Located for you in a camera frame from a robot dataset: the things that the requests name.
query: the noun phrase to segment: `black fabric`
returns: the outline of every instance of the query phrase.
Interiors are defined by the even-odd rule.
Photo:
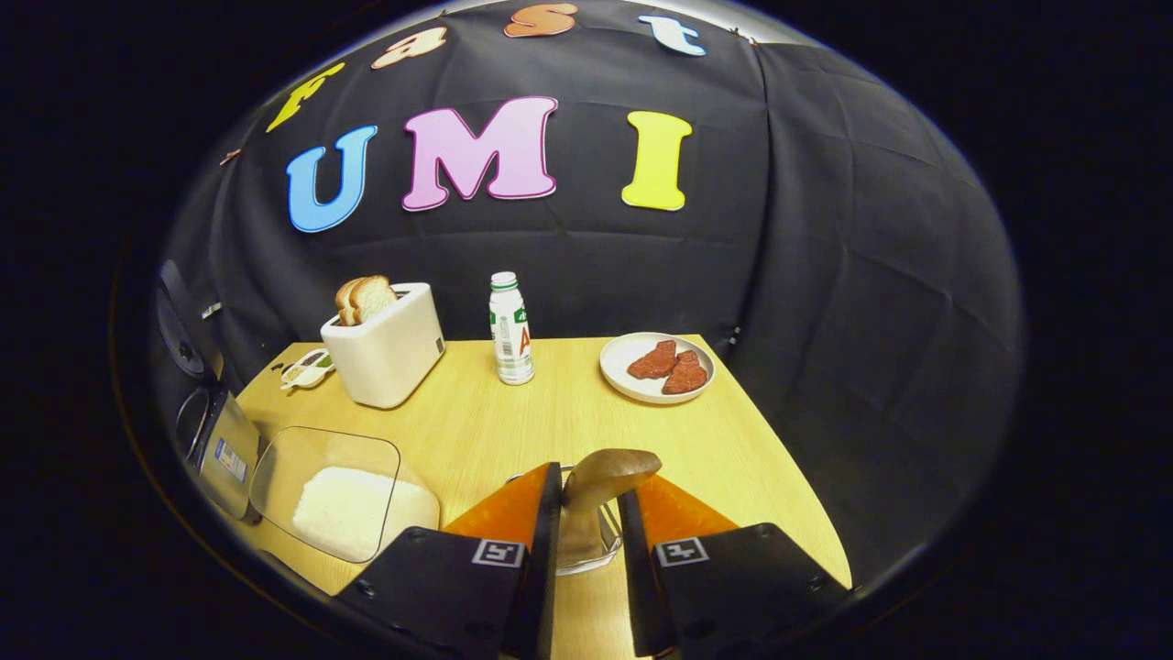
[[[523,6],[457,12],[380,39],[340,56],[345,67],[271,132],[265,128],[287,94],[259,114],[225,168],[223,205],[208,237],[225,353],[245,381],[289,342],[318,340],[338,286],[372,272],[430,283],[452,340],[488,338],[489,275],[514,270],[536,338],[655,328],[700,333],[724,351],[750,283],[768,171],[751,46],[682,16],[703,30],[708,54],[676,54],[638,22],[647,9],[625,2],[579,4],[577,25],[565,34],[506,38],[503,27]],[[371,69],[387,46],[440,25],[448,29],[442,47]],[[442,176],[453,191],[447,203],[422,212],[401,207],[411,184],[409,117],[449,107],[479,134],[504,101],[526,95],[558,101],[545,132],[547,165],[558,182],[552,195],[502,200],[482,183],[465,200]],[[632,110],[692,124],[680,150],[686,203],[678,211],[621,198],[635,166]],[[334,142],[366,124],[379,131],[367,147],[361,203],[335,227],[298,231],[289,218],[285,165],[325,147],[318,196],[333,198],[341,161]],[[490,165],[484,182],[495,171]]]
[[[862,584],[930,540],[997,456],[1017,274],[977,177],[907,101],[828,50],[757,53],[771,193],[728,365]]]

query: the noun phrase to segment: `pink letter m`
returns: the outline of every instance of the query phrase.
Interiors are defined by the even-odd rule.
[[[545,117],[557,107],[547,96],[510,98],[497,108],[480,137],[452,108],[409,118],[404,128],[415,134],[415,156],[412,191],[404,196],[404,207],[421,211],[448,200],[448,189],[440,185],[441,165],[460,196],[472,199],[494,156],[497,176],[487,186],[490,196],[524,199],[554,192],[554,177],[545,172]]]

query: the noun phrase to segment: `wooden table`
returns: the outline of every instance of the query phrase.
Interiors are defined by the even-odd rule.
[[[708,348],[699,336],[687,340]],[[415,393],[394,410],[353,403],[337,374],[314,389],[280,392],[265,369],[238,397],[265,440],[290,426],[381,437],[440,499],[453,520],[513,475],[541,463],[578,462],[597,449],[656,453],[660,475],[739,525],[774,523],[845,586],[850,570],[822,505],[786,448],[724,365],[708,389],[676,407],[631,401],[603,379],[608,339],[535,340],[536,374],[520,387],[496,377],[490,341],[449,342]],[[271,365],[291,365],[314,343],[290,346]],[[267,520],[232,522],[327,593],[362,566],[334,559]],[[554,658],[633,658],[622,551],[609,565],[557,578]]]

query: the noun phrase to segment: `bottle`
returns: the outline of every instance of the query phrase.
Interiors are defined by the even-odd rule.
[[[529,383],[534,359],[529,341],[529,317],[517,288],[517,275],[496,272],[489,281],[489,328],[497,358],[497,377],[509,386]]]

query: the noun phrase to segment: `label sticker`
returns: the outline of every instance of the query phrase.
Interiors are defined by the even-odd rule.
[[[524,552],[526,544],[481,539],[481,545],[473,554],[473,564],[516,569],[521,566]]]
[[[700,545],[700,539],[697,537],[662,543],[656,546],[656,556],[659,557],[660,566],[665,569],[708,562],[708,553],[705,552],[705,546]]]
[[[245,465],[244,460],[232,451],[232,448],[228,447],[224,438],[221,438],[216,445],[216,461],[219,461],[221,465],[226,468],[237,481],[242,484],[244,483],[244,475],[249,471],[249,467]]]

